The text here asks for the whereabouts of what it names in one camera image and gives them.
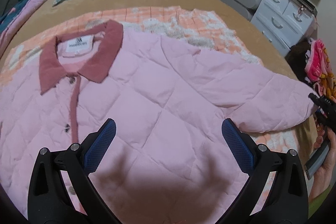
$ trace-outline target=clothing label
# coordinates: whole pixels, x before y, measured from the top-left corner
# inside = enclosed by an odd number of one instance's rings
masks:
[[[81,52],[92,48],[93,35],[76,37],[67,41],[66,52]]]

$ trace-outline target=blue gripper pad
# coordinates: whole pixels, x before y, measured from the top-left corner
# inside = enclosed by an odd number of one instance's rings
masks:
[[[255,156],[241,138],[241,134],[244,133],[240,132],[231,119],[225,119],[222,123],[222,134],[240,170],[251,175],[254,170]]]
[[[116,123],[111,119],[87,150],[83,164],[83,170],[86,174],[93,173],[97,170],[98,165],[116,135],[116,130]]]

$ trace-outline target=bed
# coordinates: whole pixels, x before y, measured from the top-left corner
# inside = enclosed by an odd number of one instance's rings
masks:
[[[21,27],[1,58],[0,68],[3,68],[6,57],[12,57],[14,48],[22,42],[55,25],[85,13],[129,7],[180,6],[186,10],[214,11],[228,28],[236,31],[236,35],[243,41],[247,49],[253,55],[258,56],[266,68],[296,79],[287,62],[271,43],[250,22],[219,0],[67,0],[55,7],[53,7],[53,2],[54,0],[48,0]],[[312,117],[285,132],[252,134],[257,143],[264,143],[271,150],[279,152],[287,152],[290,148],[298,150],[303,164],[312,151],[312,144],[316,136],[316,127]]]

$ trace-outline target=pink towel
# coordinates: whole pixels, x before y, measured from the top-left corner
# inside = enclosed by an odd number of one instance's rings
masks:
[[[30,16],[47,0],[29,0],[21,12],[9,23],[0,35],[0,58],[14,35],[25,24]]]
[[[308,78],[315,82],[313,88],[320,96],[325,95],[336,102],[336,86],[334,75],[331,70],[327,49],[321,39],[311,44],[311,54],[305,72]]]

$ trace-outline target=metal screw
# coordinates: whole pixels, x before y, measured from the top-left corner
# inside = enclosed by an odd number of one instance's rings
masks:
[[[46,149],[46,148],[42,148],[41,150],[40,150],[40,154],[41,155],[44,155],[45,153],[47,153],[48,152],[48,149]]]
[[[260,145],[258,145],[258,149],[262,152],[265,152],[267,150],[267,147],[266,147],[266,145],[260,144]]]
[[[296,152],[294,149],[290,149],[290,150],[289,150],[289,153],[290,153],[292,156],[296,156],[296,155],[297,155],[297,152]]]
[[[78,148],[79,148],[79,143],[73,143],[73,144],[70,146],[70,149],[71,149],[72,151],[76,151]]]

